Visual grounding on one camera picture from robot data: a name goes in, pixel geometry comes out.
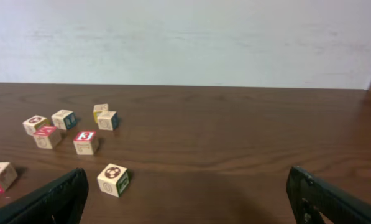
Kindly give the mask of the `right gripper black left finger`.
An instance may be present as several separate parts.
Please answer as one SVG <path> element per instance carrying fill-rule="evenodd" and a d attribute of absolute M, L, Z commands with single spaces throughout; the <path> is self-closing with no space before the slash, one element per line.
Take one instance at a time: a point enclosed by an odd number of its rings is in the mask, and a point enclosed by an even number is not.
<path fill-rule="evenodd" d="M 86 172 L 76 168 L 0 208 L 0 223 L 79 223 L 88 196 Z"/>

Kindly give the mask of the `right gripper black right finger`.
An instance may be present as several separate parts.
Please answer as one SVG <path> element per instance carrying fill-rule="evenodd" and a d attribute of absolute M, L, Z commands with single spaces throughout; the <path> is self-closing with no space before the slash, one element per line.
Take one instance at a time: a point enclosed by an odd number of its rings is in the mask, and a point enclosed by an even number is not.
<path fill-rule="evenodd" d="M 371 205 L 315 177 L 299 166 L 290 169 L 286 192 L 297 224 L 371 224 Z"/>

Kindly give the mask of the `soccer ball wooden block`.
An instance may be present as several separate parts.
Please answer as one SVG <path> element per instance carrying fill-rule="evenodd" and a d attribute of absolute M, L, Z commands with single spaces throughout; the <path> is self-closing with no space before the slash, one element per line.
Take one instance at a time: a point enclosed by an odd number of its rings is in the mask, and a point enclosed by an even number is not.
<path fill-rule="evenodd" d="M 102 192 L 120 197 L 130 183 L 128 168 L 108 164 L 97 176 L 97 181 Z"/>

